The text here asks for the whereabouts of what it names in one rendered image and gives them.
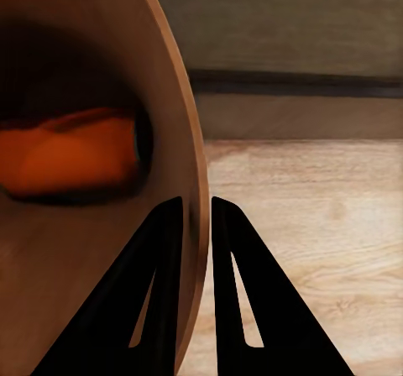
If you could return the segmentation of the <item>can of soda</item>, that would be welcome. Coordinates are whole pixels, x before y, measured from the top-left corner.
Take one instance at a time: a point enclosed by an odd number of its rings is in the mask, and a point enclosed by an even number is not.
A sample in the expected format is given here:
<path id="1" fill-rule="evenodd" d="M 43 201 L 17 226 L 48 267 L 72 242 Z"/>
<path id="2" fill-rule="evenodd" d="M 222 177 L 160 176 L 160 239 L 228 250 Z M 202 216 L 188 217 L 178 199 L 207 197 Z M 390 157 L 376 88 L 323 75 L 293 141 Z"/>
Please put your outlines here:
<path id="1" fill-rule="evenodd" d="M 0 121 L 0 190 L 17 198 L 131 185 L 150 163 L 143 115 L 125 107 Z"/>

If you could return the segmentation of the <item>trash can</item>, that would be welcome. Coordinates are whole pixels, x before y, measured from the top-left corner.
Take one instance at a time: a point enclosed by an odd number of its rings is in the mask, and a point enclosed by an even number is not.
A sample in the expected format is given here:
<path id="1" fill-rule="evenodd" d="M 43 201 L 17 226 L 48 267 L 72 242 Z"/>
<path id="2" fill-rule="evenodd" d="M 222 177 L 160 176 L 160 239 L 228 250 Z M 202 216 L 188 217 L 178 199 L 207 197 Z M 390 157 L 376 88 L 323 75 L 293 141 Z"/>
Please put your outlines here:
<path id="1" fill-rule="evenodd" d="M 211 212 L 195 99 L 160 3 L 0 0 L 0 121 L 109 106 L 143 115 L 148 175 L 56 195 L 0 190 L 0 376 L 31 376 L 149 212 L 177 196 L 174 376 L 181 367 L 202 300 Z M 140 343 L 154 275 L 128 347 Z"/>

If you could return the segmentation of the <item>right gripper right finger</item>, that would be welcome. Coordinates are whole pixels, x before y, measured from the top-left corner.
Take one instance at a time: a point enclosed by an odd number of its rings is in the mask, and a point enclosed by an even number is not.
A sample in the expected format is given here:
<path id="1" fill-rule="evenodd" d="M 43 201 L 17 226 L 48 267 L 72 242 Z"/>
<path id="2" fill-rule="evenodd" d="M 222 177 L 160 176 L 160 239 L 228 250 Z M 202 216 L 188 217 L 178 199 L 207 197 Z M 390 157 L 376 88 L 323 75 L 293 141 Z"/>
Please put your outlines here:
<path id="1" fill-rule="evenodd" d="M 243 210 L 214 196 L 217 376 L 354 376 Z M 264 347 L 244 338 L 233 253 Z"/>

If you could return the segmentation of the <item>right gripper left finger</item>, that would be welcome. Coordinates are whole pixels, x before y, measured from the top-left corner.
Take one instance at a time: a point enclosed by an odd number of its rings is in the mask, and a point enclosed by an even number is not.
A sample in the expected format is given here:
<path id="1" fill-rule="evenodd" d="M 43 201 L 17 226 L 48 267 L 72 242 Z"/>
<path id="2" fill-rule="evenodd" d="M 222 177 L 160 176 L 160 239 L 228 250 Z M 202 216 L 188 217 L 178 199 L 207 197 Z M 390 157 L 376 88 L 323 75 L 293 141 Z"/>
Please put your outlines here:
<path id="1" fill-rule="evenodd" d="M 177 196 L 149 212 L 31 376 L 174 376 L 182 238 Z M 153 275 L 140 343 L 128 347 Z"/>

